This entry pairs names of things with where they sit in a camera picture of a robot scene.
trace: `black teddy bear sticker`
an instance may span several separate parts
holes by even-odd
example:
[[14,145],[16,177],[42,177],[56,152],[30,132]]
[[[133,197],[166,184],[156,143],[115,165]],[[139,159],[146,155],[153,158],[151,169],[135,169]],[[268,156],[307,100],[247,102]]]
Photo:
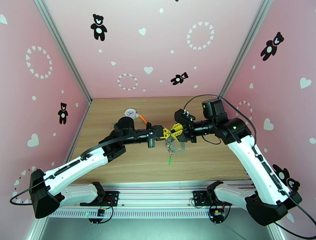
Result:
[[273,164],[272,167],[275,169],[275,173],[278,175],[285,186],[288,186],[292,191],[298,191],[299,187],[301,186],[300,183],[290,178],[289,171],[286,168],[282,170],[278,165],[275,164]]
[[68,116],[68,112],[66,110],[67,104],[66,103],[60,103],[60,110],[58,112],[59,115],[59,123],[62,124],[66,124],[67,121],[67,116]]
[[183,83],[183,80],[188,78],[189,76],[187,75],[186,72],[184,72],[182,75],[177,74],[175,78],[172,78],[170,82],[172,82],[172,85],[177,85],[178,83]]
[[276,34],[276,36],[274,37],[273,40],[269,40],[267,43],[266,43],[266,47],[262,50],[260,56],[263,57],[263,61],[266,61],[271,55],[275,55],[275,53],[277,52],[277,46],[284,41],[284,38],[282,36],[282,34],[280,32],[278,32]]
[[94,18],[94,23],[91,25],[91,29],[94,30],[94,38],[98,40],[100,37],[100,40],[104,41],[105,39],[104,33],[107,32],[106,27],[102,24],[104,18],[96,14],[93,14],[93,18]]

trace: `pink backdrop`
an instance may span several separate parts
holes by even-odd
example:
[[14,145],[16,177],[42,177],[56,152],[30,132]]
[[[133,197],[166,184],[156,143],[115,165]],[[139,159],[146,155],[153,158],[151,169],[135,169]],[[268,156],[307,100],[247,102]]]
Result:
[[[29,187],[34,170],[64,162],[87,100],[33,1],[0,2],[0,35],[0,238],[24,239],[33,208],[9,199]],[[61,102],[68,111],[62,125]],[[16,201],[30,203],[30,196]]]
[[[252,116],[258,146],[268,162],[287,168],[290,177],[300,182],[301,205],[314,218],[315,9],[315,1],[274,1],[226,94],[242,112]],[[260,53],[277,32],[284,41],[274,56],[263,61]],[[230,116],[236,117],[235,112],[230,110]],[[315,227],[298,208],[290,210],[282,225],[303,236],[315,235]]]
[[127,98],[218,93],[261,0],[45,2],[92,98]]

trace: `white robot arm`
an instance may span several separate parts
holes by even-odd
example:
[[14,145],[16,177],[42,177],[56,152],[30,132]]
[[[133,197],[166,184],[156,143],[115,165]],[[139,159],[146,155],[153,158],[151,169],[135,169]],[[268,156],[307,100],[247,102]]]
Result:
[[[175,112],[177,124],[169,134],[179,142],[190,140],[192,143],[196,143],[197,136],[215,134],[238,157],[256,187],[255,191],[244,191],[221,181],[214,182],[207,188],[211,203],[231,203],[248,211],[259,224],[268,225],[281,219],[295,206],[288,196],[295,199],[296,203],[302,201],[301,196],[290,191],[274,173],[241,119],[229,120],[219,99],[204,101],[202,106],[206,120],[195,122],[194,116],[179,109]],[[69,184],[119,157],[126,151],[126,144],[147,142],[151,148],[154,147],[154,141],[165,139],[166,132],[162,126],[147,123],[146,129],[135,130],[133,119],[121,118],[108,137],[81,156],[45,173],[40,169],[32,173],[30,196],[35,217],[43,218],[61,206],[74,203],[101,203],[104,190],[100,183],[83,186]]]

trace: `wooden tabletop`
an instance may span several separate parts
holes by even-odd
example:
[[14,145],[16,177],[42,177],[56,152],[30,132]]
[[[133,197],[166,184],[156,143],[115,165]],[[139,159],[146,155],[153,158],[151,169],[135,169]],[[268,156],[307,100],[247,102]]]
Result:
[[[201,102],[210,97],[193,100],[186,109],[203,120]],[[88,148],[98,144],[113,130],[113,125],[124,116],[126,109],[138,110],[152,125],[163,125],[171,129],[174,112],[182,109],[190,97],[149,97],[94,99],[81,130],[71,159],[78,157]],[[135,129],[146,128],[140,118],[134,120]],[[205,137],[211,142],[219,140],[215,136]],[[248,178],[241,163],[223,143],[209,144],[201,137],[197,143],[186,143],[185,152],[173,155],[169,166],[169,153],[164,141],[156,142],[156,147],[148,149],[147,144],[126,145],[126,153],[112,162],[96,168],[79,178],[75,183],[157,182],[187,180],[228,180]]]

